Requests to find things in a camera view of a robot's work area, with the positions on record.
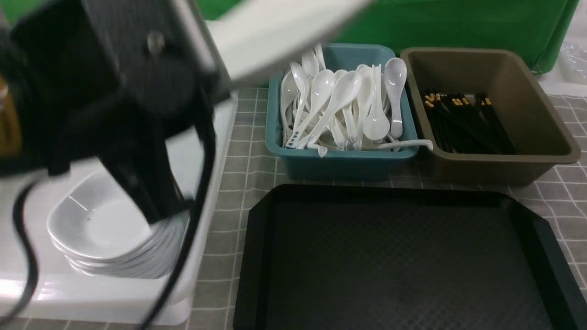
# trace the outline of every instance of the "stack of white bowls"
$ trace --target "stack of white bowls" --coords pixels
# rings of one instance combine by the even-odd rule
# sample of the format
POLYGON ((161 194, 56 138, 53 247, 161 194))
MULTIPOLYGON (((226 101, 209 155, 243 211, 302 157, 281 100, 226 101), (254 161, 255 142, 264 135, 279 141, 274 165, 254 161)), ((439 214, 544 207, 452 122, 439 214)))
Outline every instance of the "stack of white bowls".
POLYGON ((55 207, 47 228, 78 274, 156 279, 173 267, 187 221, 186 212, 149 225, 110 174, 100 170, 55 207))

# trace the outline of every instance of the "white ceramic spoon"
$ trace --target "white ceramic spoon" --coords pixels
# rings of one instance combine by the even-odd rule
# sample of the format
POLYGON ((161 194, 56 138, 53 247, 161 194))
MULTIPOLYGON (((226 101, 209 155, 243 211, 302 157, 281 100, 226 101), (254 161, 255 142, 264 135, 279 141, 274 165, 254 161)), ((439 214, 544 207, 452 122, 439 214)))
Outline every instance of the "white ceramic spoon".
POLYGON ((375 95, 373 94, 373 71, 365 66, 359 72, 361 75, 361 90, 357 95, 357 106, 359 108, 359 120, 357 121, 357 141, 354 143, 355 150, 361 150, 363 146, 363 124, 369 114, 375 95))
MULTIPOLYGON (((318 114, 318 112, 324 107, 328 99, 332 95, 335 88, 334 73, 330 70, 324 70, 318 73, 314 78, 312 85, 312 108, 310 114, 300 125, 294 127, 292 137, 289 138, 286 147, 295 148, 298 141, 302 138, 302 133, 306 130, 306 127, 310 124, 311 120, 318 114)), ((296 114, 296 120, 298 117, 302 117, 302 109, 298 109, 296 114)))
POLYGON ((294 76, 291 71, 285 74, 284 79, 281 81, 281 99, 280 99, 280 113, 281 113, 281 126, 283 126, 283 138, 284 143, 289 140, 292 134, 292 130, 289 128, 291 125, 291 118, 288 121, 287 111, 290 105, 294 102, 298 95, 298 86, 295 84, 294 76))
POLYGON ((324 52, 322 51, 322 45, 316 45, 316 57, 318 58, 318 64, 320 64, 320 70, 326 70, 326 62, 324 61, 324 52))
POLYGON ((387 132, 389 132, 390 124, 383 113, 383 106, 381 100, 381 66, 373 66, 373 83, 375 93, 375 101, 371 107, 371 111, 367 120, 363 123, 363 131, 365 136, 371 141, 382 140, 387 132))
POLYGON ((400 58, 393 58, 385 64, 385 87, 389 101, 392 104, 391 133, 396 139, 403 134, 402 121, 402 91, 406 85, 406 63, 400 58))
POLYGON ((340 109, 353 102, 357 97, 357 94, 359 94, 361 82, 362 79, 359 73, 357 71, 351 71, 342 76, 342 78, 336 83, 332 96, 330 97, 328 108, 324 111, 324 116, 322 116, 316 127, 310 132, 308 144, 315 144, 330 119, 334 117, 340 109))
MULTIPOLYGON (((335 73, 335 80, 338 81, 342 78, 345 74, 347 74, 346 70, 338 70, 335 73)), ((349 141, 354 143, 357 141, 357 126, 355 124, 355 120, 353 118, 353 110, 352 110, 352 103, 342 109, 342 114, 345 117, 346 123, 346 131, 348 133, 349 141)))
POLYGON ((320 72, 320 64, 314 52, 310 51, 302 56, 302 68, 310 77, 315 77, 320 72))
POLYGON ((308 80, 306 72, 299 64, 292 63, 290 66, 292 69, 293 78, 295 79, 295 84, 297 85, 300 92, 300 101, 298 107, 295 110, 295 120, 293 121, 293 130, 296 131, 301 122, 302 111, 308 100, 308 93, 310 92, 310 81, 308 80))
POLYGON ((432 151, 433 144, 430 140, 411 140, 411 141, 398 141, 384 144, 374 144, 372 148, 363 148, 363 150, 381 150, 381 149, 395 149, 405 148, 413 146, 425 146, 432 151))

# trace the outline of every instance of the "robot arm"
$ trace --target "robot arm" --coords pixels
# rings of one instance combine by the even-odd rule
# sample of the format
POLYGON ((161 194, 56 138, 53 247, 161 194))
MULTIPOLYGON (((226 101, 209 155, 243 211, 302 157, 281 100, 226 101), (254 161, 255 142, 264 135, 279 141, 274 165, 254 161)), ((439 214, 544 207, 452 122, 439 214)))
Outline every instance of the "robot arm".
MULTIPOLYGON (((373 0, 249 0, 214 40, 192 0, 53 0, 0 33, 0 178, 98 157, 149 223, 190 211, 173 272, 141 329, 157 316, 191 250, 214 164, 213 108, 230 90, 262 82, 373 0), (265 21, 259 24, 259 17, 265 21), (181 195, 165 139, 195 127, 204 168, 195 200, 181 195)), ((29 262, 21 312, 38 281, 29 262)))

